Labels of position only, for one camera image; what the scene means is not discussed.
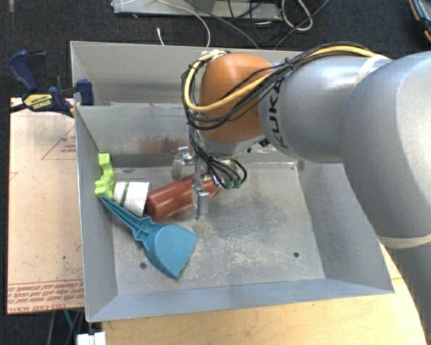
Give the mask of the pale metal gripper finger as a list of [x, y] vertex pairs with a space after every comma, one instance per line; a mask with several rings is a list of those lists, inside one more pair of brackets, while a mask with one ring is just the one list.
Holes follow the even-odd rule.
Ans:
[[186, 166], [194, 165], [195, 159], [188, 146], [179, 147], [172, 152], [171, 176], [173, 179], [180, 179], [182, 170]]
[[194, 188], [194, 209], [195, 219], [198, 220], [206, 215], [209, 208], [210, 193], [202, 186], [195, 186]]

